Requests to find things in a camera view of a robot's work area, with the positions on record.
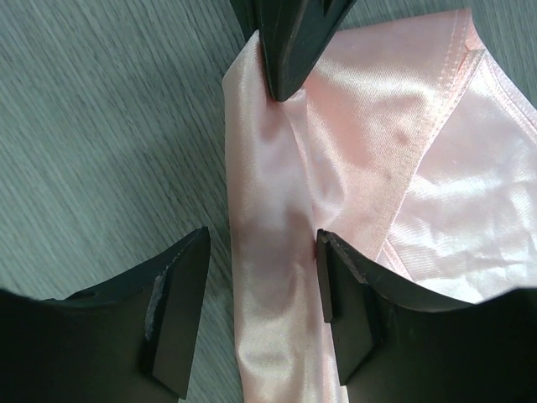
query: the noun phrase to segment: folded cloth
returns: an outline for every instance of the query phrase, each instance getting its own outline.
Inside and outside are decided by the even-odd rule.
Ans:
[[[537,113],[459,10],[336,34],[270,99],[258,35],[224,79],[237,360],[247,403],[340,403],[315,231],[478,302],[537,285]]]

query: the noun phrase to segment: shiny pink fabric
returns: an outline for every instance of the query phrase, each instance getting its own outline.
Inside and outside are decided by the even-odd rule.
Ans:
[[[347,401],[315,231],[467,301],[537,285],[537,116],[467,10],[338,33],[287,102],[255,34],[224,79],[237,360],[247,403]]]

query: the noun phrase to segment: cloth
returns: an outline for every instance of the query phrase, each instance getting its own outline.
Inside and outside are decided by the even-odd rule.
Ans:
[[[336,34],[270,99],[255,34],[224,79],[237,360],[247,403],[341,403],[322,320],[324,228],[478,302],[537,285],[537,113],[469,10]]]

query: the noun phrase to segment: gray table surface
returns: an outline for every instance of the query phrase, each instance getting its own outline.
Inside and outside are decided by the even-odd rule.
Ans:
[[[537,2],[358,1],[346,28],[471,6],[535,105]],[[0,286],[63,298],[202,224],[212,258],[189,402],[242,401],[222,77],[227,0],[0,1]]]

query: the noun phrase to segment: pink satin cloth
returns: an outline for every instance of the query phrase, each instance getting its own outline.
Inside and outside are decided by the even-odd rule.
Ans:
[[[224,79],[237,360],[247,403],[341,403],[315,231],[478,302],[537,285],[537,113],[468,10],[339,32],[270,99],[258,36]]]

